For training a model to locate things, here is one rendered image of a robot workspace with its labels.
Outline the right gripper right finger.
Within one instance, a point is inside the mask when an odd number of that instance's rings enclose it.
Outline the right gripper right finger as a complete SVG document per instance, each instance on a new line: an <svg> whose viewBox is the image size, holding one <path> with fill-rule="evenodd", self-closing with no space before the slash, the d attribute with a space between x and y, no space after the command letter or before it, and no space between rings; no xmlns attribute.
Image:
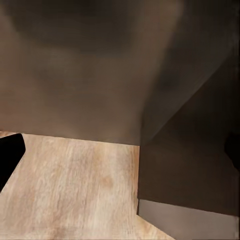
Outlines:
<svg viewBox="0 0 240 240"><path fill-rule="evenodd" d="M240 173L240 134L228 133L224 151Z"/></svg>

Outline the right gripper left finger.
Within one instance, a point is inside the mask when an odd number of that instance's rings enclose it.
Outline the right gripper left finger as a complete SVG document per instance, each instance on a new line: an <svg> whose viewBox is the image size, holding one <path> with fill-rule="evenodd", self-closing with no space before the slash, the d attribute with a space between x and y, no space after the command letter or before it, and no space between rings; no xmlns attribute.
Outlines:
<svg viewBox="0 0 240 240"><path fill-rule="evenodd" d="M26 152L23 135L0 138L0 190L3 189Z"/></svg>

